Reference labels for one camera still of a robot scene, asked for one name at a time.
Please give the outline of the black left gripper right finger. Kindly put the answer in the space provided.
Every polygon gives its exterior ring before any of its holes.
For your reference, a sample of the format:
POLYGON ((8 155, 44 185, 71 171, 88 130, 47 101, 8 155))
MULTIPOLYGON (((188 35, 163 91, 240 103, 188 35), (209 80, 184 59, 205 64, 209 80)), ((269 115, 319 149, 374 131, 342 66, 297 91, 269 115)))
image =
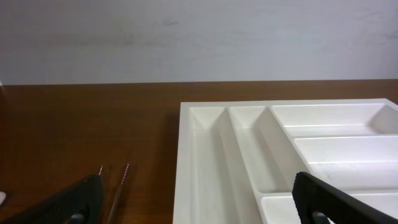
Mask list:
POLYGON ((397 219, 342 192, 307 172, 295 176, 292 196, 304 224, 397 224, 397 219))

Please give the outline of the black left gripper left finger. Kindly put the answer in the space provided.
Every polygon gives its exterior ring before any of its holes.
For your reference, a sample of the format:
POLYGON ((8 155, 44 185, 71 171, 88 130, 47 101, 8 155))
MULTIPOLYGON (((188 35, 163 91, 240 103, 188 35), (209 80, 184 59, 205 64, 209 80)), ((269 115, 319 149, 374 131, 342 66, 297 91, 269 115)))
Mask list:
POLYGON ((104 185, 99 174, 91 174, 46 200, 3 221, 5 224, 63 224, 99 222, 104 185))

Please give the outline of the long metal tongs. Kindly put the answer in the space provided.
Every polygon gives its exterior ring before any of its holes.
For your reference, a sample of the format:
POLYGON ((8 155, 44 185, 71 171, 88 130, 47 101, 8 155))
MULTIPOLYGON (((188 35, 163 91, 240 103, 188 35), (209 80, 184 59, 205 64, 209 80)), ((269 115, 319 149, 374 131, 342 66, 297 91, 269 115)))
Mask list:
POLYGON ((107 219, 107 222, 106 222, 107 224, 113 224, 114 221, 115 221, 116 213, 118 211, 118 207, 119 207, 119 204, 120 204, 121 196, 122 196, 122 193, 123 193, 123 188, 124 188, 124 185, 125 185, 125 181, 126 181, 126 179, 128 177, 129 170, 130 170, 130 164, 127 163, 125 168, 124 168, 123 176, 122 176, 122 178, 120 180, 120 183, 118 185, 118 188, 117 188, 116 193, 115 193, 114 198, 113 198, 111 210, 109 212, 109 216, 108 216, 108 219, 107 219))

